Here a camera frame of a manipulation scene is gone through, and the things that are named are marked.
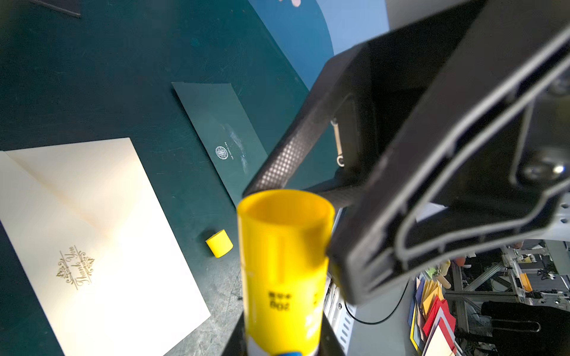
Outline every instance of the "paper stack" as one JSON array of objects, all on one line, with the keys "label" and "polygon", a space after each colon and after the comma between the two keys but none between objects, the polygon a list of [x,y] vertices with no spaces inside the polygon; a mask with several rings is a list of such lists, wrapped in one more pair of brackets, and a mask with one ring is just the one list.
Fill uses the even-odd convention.
[{"label": "paper stack", "polygon": [[410,340],[420,356],[460,355],[455,343],[455,318],[443,298],[441,283],[416,278],[410,305]]}]

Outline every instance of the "screw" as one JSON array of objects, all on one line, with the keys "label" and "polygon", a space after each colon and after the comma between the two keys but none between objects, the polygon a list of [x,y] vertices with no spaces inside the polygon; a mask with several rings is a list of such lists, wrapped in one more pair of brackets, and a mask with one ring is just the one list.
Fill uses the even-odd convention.
[{"label": "screw", "polygon": [[547,183],[558,179],[566,171],[565,154],[553,149],[534,152],[522,168],[522,176],[532,183]]}]

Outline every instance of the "black cable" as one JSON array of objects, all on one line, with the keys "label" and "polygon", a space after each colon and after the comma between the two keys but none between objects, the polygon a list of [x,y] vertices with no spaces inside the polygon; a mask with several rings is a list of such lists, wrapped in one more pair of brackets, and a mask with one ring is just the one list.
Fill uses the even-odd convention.
[{"label": "black cable", "polygon": [[402,299],[404,298],[404,294],[406,294],[406,289],[408,288],[408,284],[410,284],[410,281],[408,280],[408,283],[406,283],[406,287],[404,287],[404,291],[402,292],[402,296],[400,297],[400,300],[398,300],[398,304],[396,304],[396,307],[394,308],[394,310],[384,319],[380,320],[380,321],[376,321],[376,322],[368,322],[368,321],[362,321],[360,319],[357,319],[354,315],[351,314],[351,311],[348,310],[347,308],[347,302],[344,302],[344,307],[347,310],[348,315],[350,315],[354,320],[356,320],[357,322],[361,323],[361,324],[366,324],[366,325],[378,325],[381,324],[383,322],[385,322],[386,320],[390,319],[390,317],[396,312],[396,309],[398,309],[398,307],[400,306],[400,302],[402,301]]}]

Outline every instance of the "blue wall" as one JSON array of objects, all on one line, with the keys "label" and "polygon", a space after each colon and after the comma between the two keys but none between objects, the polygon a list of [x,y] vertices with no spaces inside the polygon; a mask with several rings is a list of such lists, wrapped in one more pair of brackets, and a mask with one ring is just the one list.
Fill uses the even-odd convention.
[{"label": "blue wall", "polygon": [[389,29],[384,0],[249,1],[309,89],[329,58]]}]

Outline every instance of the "white envelope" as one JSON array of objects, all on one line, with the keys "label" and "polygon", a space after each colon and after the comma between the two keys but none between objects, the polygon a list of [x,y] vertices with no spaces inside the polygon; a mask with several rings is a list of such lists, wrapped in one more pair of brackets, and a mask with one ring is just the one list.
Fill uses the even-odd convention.
[{"label": "white envelope", "polygon": [[210,316],[128,138],[0,152],[0,221],[66,356],[162,356]]}]

